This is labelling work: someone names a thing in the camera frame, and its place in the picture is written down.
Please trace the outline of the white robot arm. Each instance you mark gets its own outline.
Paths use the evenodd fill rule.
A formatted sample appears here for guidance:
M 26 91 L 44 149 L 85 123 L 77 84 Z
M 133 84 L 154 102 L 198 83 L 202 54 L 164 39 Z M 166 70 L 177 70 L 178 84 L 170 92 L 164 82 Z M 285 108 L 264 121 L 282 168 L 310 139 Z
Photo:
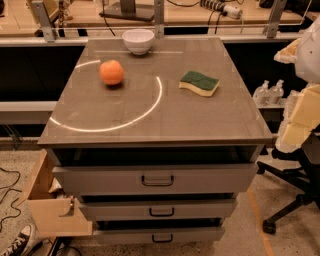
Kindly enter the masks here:
M 303 35 L 278 51 L 274 59 L 295 66 L 296 76 L 307 82 L 300 92 L 292 92 L 285 105 L 276 149 L 290 153 L 320 124 L 320 17 Z

